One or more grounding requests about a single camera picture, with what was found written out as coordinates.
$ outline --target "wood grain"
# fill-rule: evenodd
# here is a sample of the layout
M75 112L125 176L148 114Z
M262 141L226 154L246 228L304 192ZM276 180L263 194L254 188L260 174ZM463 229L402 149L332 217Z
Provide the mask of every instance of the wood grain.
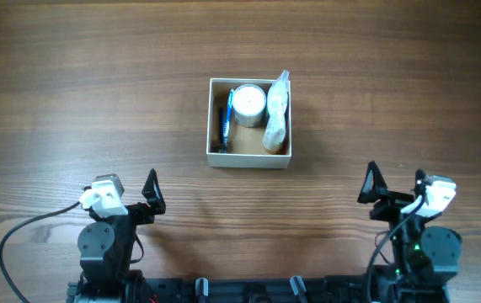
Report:
M290 167L208 167L209 79L284 68ZM418 167L456 179L436 224L464 238L453 301L481 302L481 4L0 7L0 239L96 175L140 201L155 167L168 210L138 229L147 277L359 274L385 228L355 202L372 159L394 190ZM64 301L90 222L74 210L13 235L6 263L31 301ZM1 273L0 301L16 301Z

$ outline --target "cardboard box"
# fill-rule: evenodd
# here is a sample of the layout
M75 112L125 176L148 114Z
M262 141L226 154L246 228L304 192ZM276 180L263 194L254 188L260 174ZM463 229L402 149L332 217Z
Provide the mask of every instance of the cardboard box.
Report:
M292 154L291 136L291 90L289 89L289 105L285 113L286 138L280 153L271 155L263 148L263 136L266 129L266 119L260 126L248 128L237 124L233 115L229 126L228 153L212 152L213 146L220 144L219 108L227 108L227 99L231 89L243 84L255 84L265 91L274 80L260 79L210 79L210 94L208 96L208 126L206 134L206 156L212 167L256 167L256 168L287 168Z

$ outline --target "open box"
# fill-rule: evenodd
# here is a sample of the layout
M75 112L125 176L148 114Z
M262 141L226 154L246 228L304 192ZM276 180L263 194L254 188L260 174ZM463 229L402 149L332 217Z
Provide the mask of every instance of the open box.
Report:
M206 134L206 156L212 167L256 167L256 168L286 168L292 154L291 137L291 84L289 83L289 104L285 112L286 137L283 147L276 155L269 154L263 148L266 121L263 117L257 127L243 127L237 124L231 116L228 136L227 153L213 152L212 147L220 144L219 108L227 108L227 99L231 89L244 84L254 84L265 91L275 80L261 79L210 79L210 94L208 97L208 126Z

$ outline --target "plastic bag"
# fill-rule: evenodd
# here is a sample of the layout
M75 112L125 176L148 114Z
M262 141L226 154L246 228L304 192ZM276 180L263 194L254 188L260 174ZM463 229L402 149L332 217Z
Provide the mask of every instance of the plastic bag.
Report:
M285 141L285 112L289 103L288 78L289 71L283 71L268 92L267 113L270 118L263 137L263 147L272 154L277 153Z

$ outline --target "wooden surface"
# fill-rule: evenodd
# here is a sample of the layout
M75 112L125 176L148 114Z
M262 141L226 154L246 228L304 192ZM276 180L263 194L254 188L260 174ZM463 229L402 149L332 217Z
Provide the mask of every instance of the wooden surface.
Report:
M284 68L290 167L208 167L209 79ZM386 228L355 202L372 159L394 190L419 167L456 179L436 224L464 239L453 301L481 302L481 4L0 7L0 239L96 175L118 173L125 203L141 201L155 167L168 208L138 229L147 277L360 274ZM64 301L90 222L77 209L10 239L31 301ZM16 301L1 272L0 301Z

